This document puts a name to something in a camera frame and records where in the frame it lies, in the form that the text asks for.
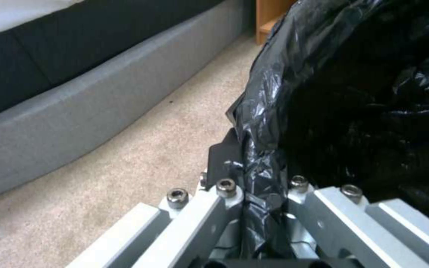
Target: dark gray fabric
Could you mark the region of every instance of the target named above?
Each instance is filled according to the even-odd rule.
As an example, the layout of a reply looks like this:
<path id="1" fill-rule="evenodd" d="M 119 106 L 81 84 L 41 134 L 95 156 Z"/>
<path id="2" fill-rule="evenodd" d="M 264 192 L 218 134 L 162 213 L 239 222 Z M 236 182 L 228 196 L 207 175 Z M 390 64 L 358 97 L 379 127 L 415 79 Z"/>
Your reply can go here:
<path id="1" fill-rule="evenodd" d="M 0 193 L 79 158 L 135 121 L 248 26 L 251 4 L 226 0 L 0 113 Z"/>

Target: wooden cabinet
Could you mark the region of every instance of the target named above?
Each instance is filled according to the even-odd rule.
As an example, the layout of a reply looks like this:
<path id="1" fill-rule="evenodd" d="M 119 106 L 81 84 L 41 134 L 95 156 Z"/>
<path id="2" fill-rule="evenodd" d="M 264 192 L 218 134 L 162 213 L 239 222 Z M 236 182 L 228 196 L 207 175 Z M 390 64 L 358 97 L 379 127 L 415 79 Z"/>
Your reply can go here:
<path id="1" fill-rule="evenodd" d="M 296 0 L 256 0 L 256 42 L 264 44 L 274 24 Z"/>

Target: screw hole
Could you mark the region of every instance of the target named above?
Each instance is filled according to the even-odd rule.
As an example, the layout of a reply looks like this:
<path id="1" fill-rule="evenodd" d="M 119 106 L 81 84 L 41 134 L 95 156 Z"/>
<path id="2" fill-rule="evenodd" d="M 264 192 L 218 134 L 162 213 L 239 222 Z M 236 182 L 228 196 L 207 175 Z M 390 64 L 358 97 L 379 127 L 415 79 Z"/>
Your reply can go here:
<path id="1" fill-rule="evenodd" d="M 230 182 L 230 181 L 228 181 L 228 180 L 222 181 L 220 184 L 221 184 L 222 186 L 225 186 L 225 187 L 227 187 L 227 186 L 231 186 L 231 182 Z"/>
<path id="2" fill-rule="evenodd" d="M 175 190 L 172 192 L 172 197 L 181 197 L 183 192 L 181 190 Z"/>

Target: screw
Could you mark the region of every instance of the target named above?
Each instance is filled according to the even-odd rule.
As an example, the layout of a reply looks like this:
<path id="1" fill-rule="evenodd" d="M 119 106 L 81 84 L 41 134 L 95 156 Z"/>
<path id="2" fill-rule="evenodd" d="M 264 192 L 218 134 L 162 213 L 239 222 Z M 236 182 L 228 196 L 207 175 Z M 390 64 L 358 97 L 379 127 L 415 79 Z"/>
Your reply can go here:
<path id="1" fill-rule="evenodd" d="M 236 195 L 236 183 L 232 179 L 221 179 L 216 183 L 216 193 L 220 197 L 230 198 Z"/>
<path id="2" fill-rule="evenodd" d="M 173 188 L 166 194 L 169 207 L 182 209 L 188 203 L 188 192 L 183 188 Z"/>
<path id="3" fill-rule="evenodd" d="M 301 175 L 295 175 L 289 181 L 289 188 L 297 190 L 298 193 L 305 193 L 309 188 L 309 181 Z"/>
<path id="4" fill-rule="evenodd" d="M 201 187 L 206 187 L 206 180 L 207 180 L 206 176 L 208 176 L 208 174 L 206 172 L 200 173 L 200 186 Z"/>
<path id="5" fill-rule="evenodd" d="M 346 184 L 340 187 L 340 191 L 348 197 L 352 202 L 358 204 L 362 200 L 363 192 L 362 189 L 355 185 Z"/>

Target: black plastic bag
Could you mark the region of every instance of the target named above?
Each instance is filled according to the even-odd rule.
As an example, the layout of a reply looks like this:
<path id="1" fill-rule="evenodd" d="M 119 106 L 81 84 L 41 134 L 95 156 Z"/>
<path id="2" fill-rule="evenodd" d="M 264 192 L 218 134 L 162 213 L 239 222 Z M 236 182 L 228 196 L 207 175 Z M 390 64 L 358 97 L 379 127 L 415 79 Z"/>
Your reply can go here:
<path id="1" fill-rule="evenodd" d="M 243 257 L 292 257 L 293 175 L 429 216 L 429 0 L 299 0 L 227 115 L 243 148 Z"/>

